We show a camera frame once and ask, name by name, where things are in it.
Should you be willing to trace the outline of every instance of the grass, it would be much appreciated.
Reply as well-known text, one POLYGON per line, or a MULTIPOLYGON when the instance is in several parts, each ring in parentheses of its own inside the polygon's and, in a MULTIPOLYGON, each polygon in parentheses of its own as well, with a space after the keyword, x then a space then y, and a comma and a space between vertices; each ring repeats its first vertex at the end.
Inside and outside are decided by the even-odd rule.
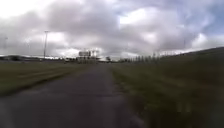
POLYGON ((224 77, 224 48, 114 64, 112 71, 151 128, 203 127, 224 77))
POLYGON ((0 62, 0 95, 76 72, 84 66, 43 62, 0 62))

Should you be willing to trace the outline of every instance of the street lamp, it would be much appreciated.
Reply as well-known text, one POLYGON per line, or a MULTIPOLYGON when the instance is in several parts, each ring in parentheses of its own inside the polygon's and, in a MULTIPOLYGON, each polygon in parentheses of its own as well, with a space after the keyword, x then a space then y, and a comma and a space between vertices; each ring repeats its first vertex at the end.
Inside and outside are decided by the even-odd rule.
POLYGON ((47 35, 49 33, 49 31, 44 31, 45 32, 45 42, 44 42, 44 59, 46 57, 46 48, 47 48, 47 35))

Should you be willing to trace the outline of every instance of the road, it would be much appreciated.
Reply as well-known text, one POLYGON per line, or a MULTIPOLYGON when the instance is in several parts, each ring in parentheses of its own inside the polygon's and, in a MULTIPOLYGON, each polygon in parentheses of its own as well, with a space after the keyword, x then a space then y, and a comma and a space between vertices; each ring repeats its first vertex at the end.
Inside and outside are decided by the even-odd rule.
POLYGON ((0 128, 142 128, 107 66, 0 99, 0 128))

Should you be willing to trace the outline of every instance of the white cloud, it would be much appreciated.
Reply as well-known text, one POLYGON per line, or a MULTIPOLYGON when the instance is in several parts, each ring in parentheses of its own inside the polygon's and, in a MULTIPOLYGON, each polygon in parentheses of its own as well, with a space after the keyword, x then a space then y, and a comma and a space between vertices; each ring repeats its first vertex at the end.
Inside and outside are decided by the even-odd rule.
POLYGON ((216 20, 209 9, 220 1, 0 1, 0 37, 8 37, 1 54, 42 55, 45 30, 51 31, 47 50, 52 56, 96 47, 101 56, 134 56, 221 46, 209 43, 221 39, 204 34, 216 20), (23 47, 27 40, 30 52, 23 47))

